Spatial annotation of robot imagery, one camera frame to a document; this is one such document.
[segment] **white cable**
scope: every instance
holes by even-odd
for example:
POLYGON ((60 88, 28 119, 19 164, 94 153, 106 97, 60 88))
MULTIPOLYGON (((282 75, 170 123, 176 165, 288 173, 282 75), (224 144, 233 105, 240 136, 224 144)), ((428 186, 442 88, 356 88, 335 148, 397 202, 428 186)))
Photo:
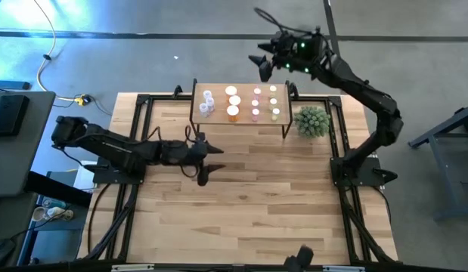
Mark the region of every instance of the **white cable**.
MULTIPOLYGON (((52 51, 54 50, 55 48, 55 42, 57 40, 56 38, 56 35, 55 35, 55 29, 54 29, 54 26, 52 25, 52 22, 51 22, 51 19, 49 19, 49 16, 47 16, 47 14, 45 13, 45 11, 42 9, 42 7, 39 5, 39 3, 37 2, 37 0, 34 0, 34 2, 36 3, 37 7, 39 7, 40 11, 42 11, 42 13, 44 14, 45 18, 47 19, 47 21, 49 22, 49 25, 51 25, 51 29, 52 29, 52 34, 54 35, 54 41, 52 42, 52 47, 51 47, 51 50, 49 50, 49 52, 47 53, 47 56, 51 56, 52 54, 52 51)), ((40 65, 39 67, 39 70, 37 71, 37 83, 39 84, 40 88, 43 90, 43 91, 49 91, 47 88, 44 87, 44 85, 42 84, 41 80, 40 80, 40 76, 42 74, 42 71, 44 71, 44 68, 45 68, 45 62, 48 61, 47 59, 44 58, 44 60, 42 61, 42 64, 40 65)), ((58 96, 56 95, 56 98, 57 99, 60 99, 60 100, 65 100, 65 101, 74 101, 74 98, 71 98, 71 97, 61 97, 61 96, 58 96)))

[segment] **desk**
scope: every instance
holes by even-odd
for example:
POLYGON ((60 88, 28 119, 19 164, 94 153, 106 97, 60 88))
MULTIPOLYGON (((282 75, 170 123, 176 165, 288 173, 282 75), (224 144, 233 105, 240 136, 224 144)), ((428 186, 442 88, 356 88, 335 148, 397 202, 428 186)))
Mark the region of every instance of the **desk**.
MULTIPOLYGON (((137 95, 118 94, 111 131, 129 135, 137 95)), ((349 142, 356 147, 369 136, 363 106, 350 96, 342 96, 341 101, 349 142)), ((155 101, 150 130, 160 126, 163 139, 183 139, 190 103, 155 101)), ((314 104, 293 102, 293 113, 314 104)), ((333 118, 337 143, 341 143, 337 116, 333 118)), ((198 187, 179 168, 149 167, 138 194, 127 261, 283 264, 286 256, 295 255, 306 244, 315 251, 313 264, 348 264, 338 191, 330 179, 330 139, 308 140, 298 136, 296 128, 292 130, 283 140, 278 127, 202 125, 207 140, 225 151, 209 155, 206 161, 227 166, 212 173, 205 187, 198 187)), ((98 203, 93 245, 111 224, 118 188, 111 185, 98 203)), ((396 259, 383 198, 372 188, 359 190, 367 229, 396 259)), ((355 230, 354 237, 361 256, 355 230)), ((85 231, 78 257, 86 255, 87 238, 85 231)), ((122 229, 115 256, 121 238, 122 229)))
POLYGON ((30 171, 51 112, 55 93, 11 91, 0 92, 0 97, 17 94, 28 97, 29 104, 19 134, 0 137, 0 197, 16 196, 24 191, 35 192, 87 207, 90 200, 88 193, 30 171))

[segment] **cable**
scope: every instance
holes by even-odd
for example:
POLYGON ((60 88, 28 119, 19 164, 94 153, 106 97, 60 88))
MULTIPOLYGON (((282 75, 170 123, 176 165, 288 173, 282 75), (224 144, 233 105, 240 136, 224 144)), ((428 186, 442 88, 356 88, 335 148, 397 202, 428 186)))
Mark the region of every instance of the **cable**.
POLYGON ((153 132, 151 132, 148 137, 144 140, 141 140, 139 142, 133 142, 133 143, 129 143, 127 141, 122 141, 124 142, 125 144, 131 144, 131 145, 137 145, 137 144, 142 144, 142 143, 146 143, 148 140, 150 140, 151 137, 153 137, 153 135, 158 131, 158 139, 160 141, 163 141, 163 139, 161 138, 161 131, 160 131, 160 127, 156 127, 153 132))
POLYGON ((388 220, 390 224, 392 224, 392 211, 390 210, 390 204, 388 203, 388 199, 386 198, 385 194, 376 186, 373 186, 372 188, 375 189, 375 191, 378 192, 382 196, 382 198, 385 200, 386 211, 388 212, 388 220))
POLYGON ((67 106, 61 106, 61 105, 55 105, 55 104, 53 104, 52 106, 53 106, 53 107, 60 107, 60 108, 66 109, 66 108, 68 108, 68 107, 71 107, 71 106, 74 104, 74 102, 76 102, 76 98, 77 98, 77 97, 80 97, 80 96, 81 96, 80 94, 74 95, 74 98, 73 98, 74 100, 71 101, 71 102, 69 103, 69 105, 67 105, 67 106))
POLYGON ((191 127, 189 125, 187 125, 187 126, 185 126, 185 143, 187 143, 187 141, 189 141, 191 143, 195 142, 194 140, 190 139, 190 134, 191 134, 191 127))
POLYGON ((257 15, 259 15, 262 19, 268 21, 269 23, 273 23, 274 25, 276 25, 277 27, 279 27, 279 30, 282 32, 282 33, 285 33, 285 29, 287 30, 291 30, 291 31, 295 31, 295 32, 300 32, 300 33, 305 33, 305 34, 309 34, 311 35, 312 32, 311 31, 308 31, 308 30, 302 30, 302 29, 295 29, 295 28, 292 28, 292 27, 289 27, 289 26, 285 26, 281 23, 279 23, 277 20, 274 19, 274 17, 272 17, 272 15, 270 15, 267 11, 264 11, 260 8, 254 8, 254 11, 257 13, 257 15))
POLYGON ((106 189, 110 186, 111 184, 106 184, 104 188, 99 192, 98 198, 95 201, 95 204, 92 206, 91 210, 91 217, 89 218, 89 226, 88 226, 88 254, 91 253, 91 226, 92 226, 92 219, 95 216, 96 208, 98 207, 99 199, 103 196, 104 192, 106 192, 106 189))
POLYGON ((57 149, 59 149, 60 151, 62 151, 62 153, 64 153, 64 155, 66 155, 67 158, 76 161, 77 163, 79 163, 80 166, 84 167, 84 166, 82 165, 82 163, 81 163, 78 159, 73 158, 72 156, 70 156, 69 154, 67 154, 67 153, 66 153, 66 150, 60 149, 60 148, 57 148, 57 149))
POLYGON ((185 177, 187 177, 187 178, 195 178, 198 175, 198 172, 199 172, 198 165, 195 165, 195 174, 193 174, 193 175, 187 175, 187 173, 185 173, 185 170, 183 169, 183 165, 180 165, 180 169, 181 169, 181 172, 183 173, 183 175, 185 177))
POLYGON ((106 107, 103 106, 103 104, 98 100, 96 99, 96 97, 93 97, 92 95, 88 94, 88 96, 95 102, 96 104, 96 107, 101 111, 103 112, 104 114, 108 115, 108 116, 112 116, 113 114, 109 111, 109 110, 106 110, 106 107))
POLYGON ((64 212, 67 212, 67 210, 68 210, 71 206, 73 206, 73 205, 71 204, 71 205, 67 206, 67 207, 64 209, 63 212, 61 212, 61 213, 58 214, 58 215, 54 215, 53 217, 49 218, 46 222, 44 222, 44 223, 42 223, 42 224, 40 224, 40 225, 38 225, 38 226, 31 227, 31 228, 26 229, 26 230, 22 230, 21 232, 14 234, 14 235, 13 235, 12 237, 10 237, 9 239, 12 240, 13 238, 15 238, 16 236, 21 235, 22 233, 26 233, 26 232, 29 231, 29 230, 35 230, 35 229, 38 228, 38 227, 44 226, 45 224, 47 224, 48 222, 52 221, 53 219, 55 219, 55 218, 61 216, 64 212))
MULTIPOLYGON (((57 41, 57 36, 55 35, 55 29, 54 29, 54 26, 52 25, 51 19, 49 19, 49 16, 47 16, 47 14, 45 13, 44 9, 42 9, 41 5, 39 5, 39 3, 37 2, 37 0, 34 0, 34 2, 36 3, 36 5, 37 5, 37 7, 40 9, 40 11, 44 14, 45 19, 47 19, 47 21, 49 22, 49 25, 51 26, 51 29, 52 29, 52 35, 54 36, 51 49, 49 50, 49 52, 48 52, 47 54, 42 55, 42 56, 44 57, 44 60, 42 61, 42 64, 40 65, 39 70, 37 71, 37 76, 36 76, 37 83, 39 84, 40 88, 41 88, 43 91, 49 91, 49 90, 48 90, 47 88, 45 88, 44 85, 42 84, 42 81, 41 81, 41 79, 40 79, 40 76, 42 75, 42 72, 44 71, 45 63, 46 63, 47 61, 52 60, 51 54, 52 54, 52 51, 53 51, 54 48, 55 48, 55 44, 56 44, 56 41, 57 41)), ((74 98, 74 97, 61 97, 61 96, 59 96, 59 95, 56 95, 56 99, 65 100, 65 101, 72 101, 72 102, 73 102, 75 98, 74 98)))

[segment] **orange cup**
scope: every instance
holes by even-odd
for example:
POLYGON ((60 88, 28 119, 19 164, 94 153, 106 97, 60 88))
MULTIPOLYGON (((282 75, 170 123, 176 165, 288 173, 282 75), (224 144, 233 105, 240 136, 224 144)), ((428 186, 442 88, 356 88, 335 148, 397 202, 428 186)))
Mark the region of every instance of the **orange cup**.
POLYGON ((232 96, 232 97, 228 100, 228 103, 229 103, 231 106, 239 107, 240 101, 241 101, 240 97, 237 96, 237 95, 234 95, 234 96, 232 96))
POLYGON ((237 106, 229 106, 227 108, 228 121, 237 122, 239 120, 239 108, 237 106))
POLYGON ((227 103, 229 103, 229 99, 234 95, 237 95, 237 88, 235 88, 234 86, 228 86, 227 88, 225 88, 225 94, 227 95, 227 103))

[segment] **yellow plug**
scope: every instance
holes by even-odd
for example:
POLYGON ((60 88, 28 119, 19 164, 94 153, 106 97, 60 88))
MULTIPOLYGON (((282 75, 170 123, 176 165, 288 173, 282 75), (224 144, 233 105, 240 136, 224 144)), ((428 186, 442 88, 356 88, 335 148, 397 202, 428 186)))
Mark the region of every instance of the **yellow plug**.
POLYGON ((91 97, 87 94, 81 94, 81 97, 75 98, 74 102, 80 106, 85 106, 91 102, 91 97))

